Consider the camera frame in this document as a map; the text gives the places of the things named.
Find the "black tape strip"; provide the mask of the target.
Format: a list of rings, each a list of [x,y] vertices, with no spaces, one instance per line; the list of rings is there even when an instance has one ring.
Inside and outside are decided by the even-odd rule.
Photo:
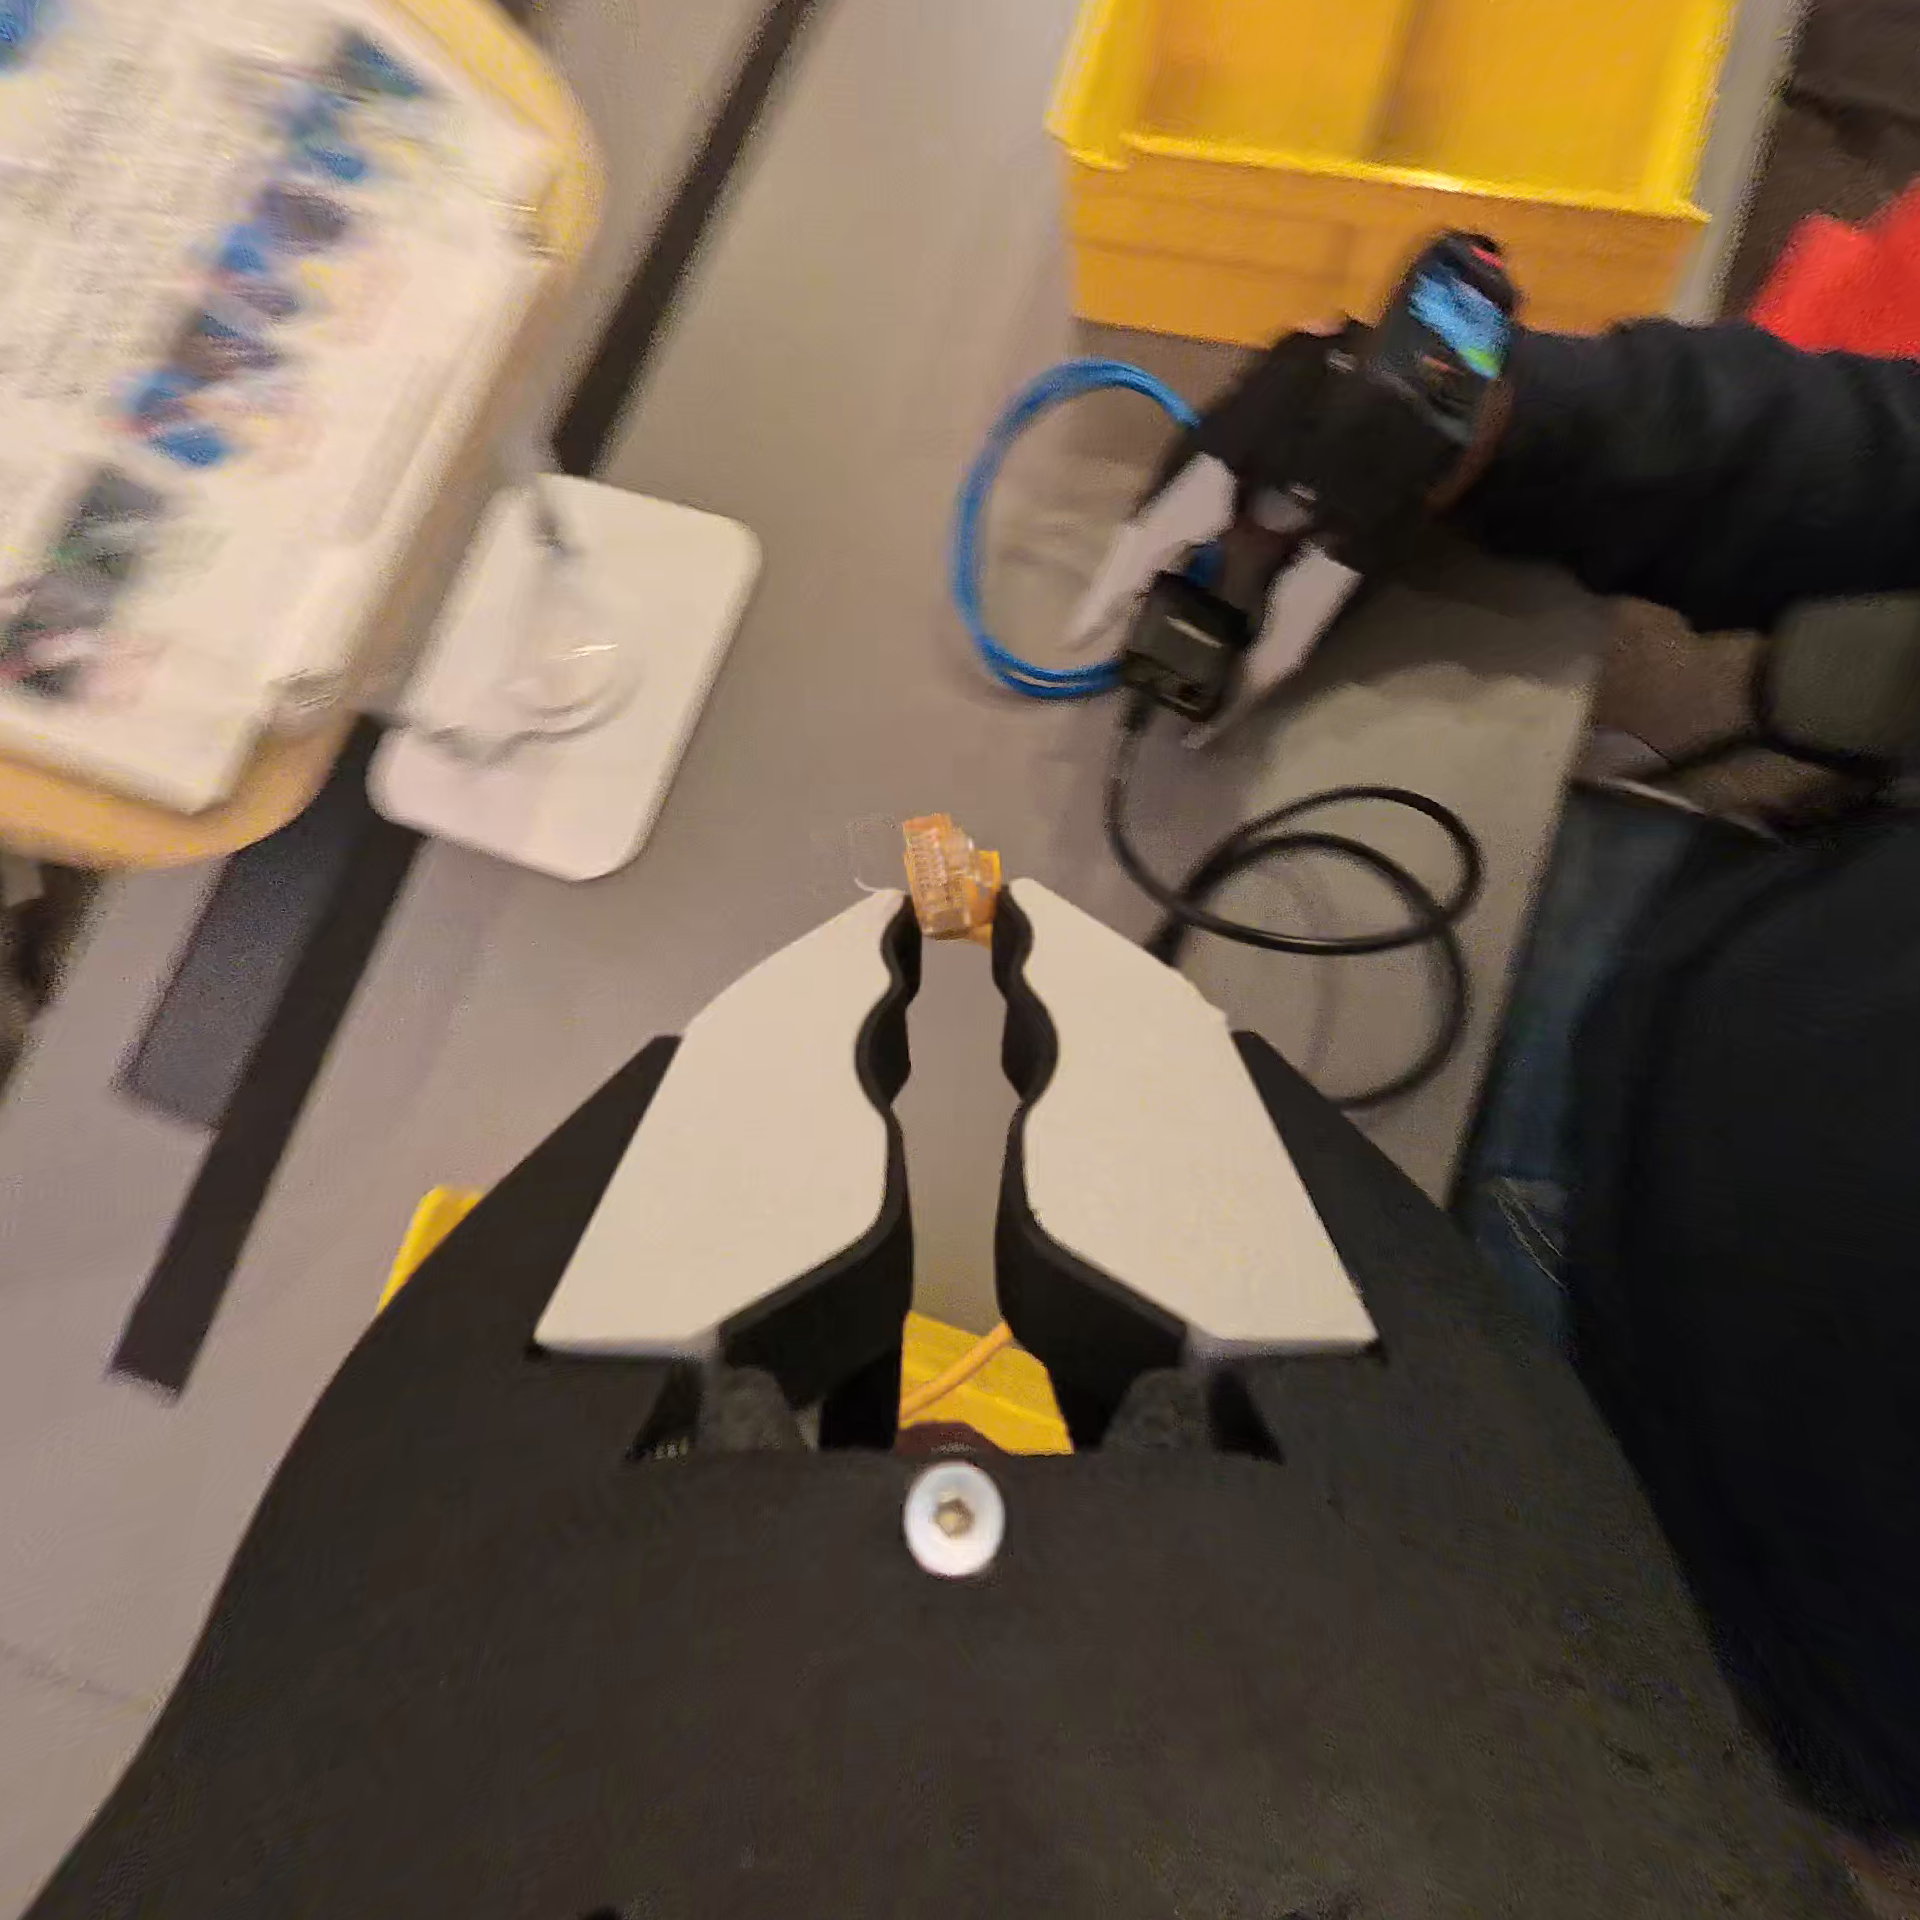
[[[654,237],[633,266],[558,425],[564,476],[597,476],[633,388],[656,352],[692,258],[815,5],[759,5],[723,102],[688,160]],[[358,723],[345,768],[288,827],[238,854],[228,870],[295,836],[317,858],[300,881],[295,940],[279,994],[262,1014],[220,1109],[196,1177],[128,1312],[108,1372],[165,1396],[185,1392],[214,1317],[256,1232],[319,1069],[389,925],[422,836],[374,814],[365,776],[377,734]]]

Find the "person's dark top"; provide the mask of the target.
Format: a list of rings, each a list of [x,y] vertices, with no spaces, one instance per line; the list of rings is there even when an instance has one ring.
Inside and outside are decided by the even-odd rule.
[[[1676,876],[1568,1130],[1579,1374],[1789,1774],[1916,1840],[1916,814]]]

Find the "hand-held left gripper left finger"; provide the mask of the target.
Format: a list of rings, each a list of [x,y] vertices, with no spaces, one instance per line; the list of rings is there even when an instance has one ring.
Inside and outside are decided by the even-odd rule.
[[[558,1360],[727,1364],[891,1449],[913,1282],[902,1130],[921,928],[872,889],[645,1046],[542,1140],[572,1244],[534,1321]]]

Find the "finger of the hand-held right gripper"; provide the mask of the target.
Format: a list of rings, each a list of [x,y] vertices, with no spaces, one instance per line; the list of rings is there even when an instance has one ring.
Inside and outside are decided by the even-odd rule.
[[[1213,590],[1225,568],[1225,538],[1235,529],[1241,482],[1212,453],[1185,460],[1142,508],[1126,518],[1093,584],[1072,610],[1072,650],[1086,652],[1128,629],[1161,579]]]
[[[1255,594],[1247,641],[1236,652],[1217,709],[1204,723],[1207,742],[1230,734],[1303,669],[1359,586],[1361,573],[1316,539],[1292,546],[1268,570]]]

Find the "person's right forearm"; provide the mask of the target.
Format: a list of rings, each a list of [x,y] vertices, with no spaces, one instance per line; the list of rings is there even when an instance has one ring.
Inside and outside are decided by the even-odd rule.
[[[1700,634],[1916,594],[1917,366],[1741,323],[1528,329],[1448,516]]]

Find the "white stand base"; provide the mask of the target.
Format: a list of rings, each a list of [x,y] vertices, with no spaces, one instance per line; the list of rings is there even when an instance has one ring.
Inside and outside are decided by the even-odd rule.
[[[620,874],[759,573],[736,518],[555,474],[495,492],[373,752],[374,811],[548,881]]]

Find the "person's leg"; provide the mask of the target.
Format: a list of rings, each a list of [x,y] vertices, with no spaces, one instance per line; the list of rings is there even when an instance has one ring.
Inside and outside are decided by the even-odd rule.
[[[1511,1307],[1568,1345],[1568,1140],[1577,1030],[1625,941],[1705,833],[1703,817],[1579,786],[1534,900],[1455,1176],[1454,1218]]]

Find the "red cloth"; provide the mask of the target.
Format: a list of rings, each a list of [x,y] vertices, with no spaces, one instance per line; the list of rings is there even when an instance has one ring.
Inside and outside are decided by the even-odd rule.
[[[1798,349],[1916,362],[1917,185],[1863,225],[1801,220],[1744,318]]]

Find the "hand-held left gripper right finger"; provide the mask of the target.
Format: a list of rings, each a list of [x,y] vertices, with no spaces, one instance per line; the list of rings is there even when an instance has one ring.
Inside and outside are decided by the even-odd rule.
[[[1038,881],[998,897],[992,977],[1014,1091],[998,1317],[1047,1369],[1077,1449],[1145,1376],[1196,1376],[1208,1401],[1244,1363],[1377,1347],[1261,1097],[1270,1046]]]

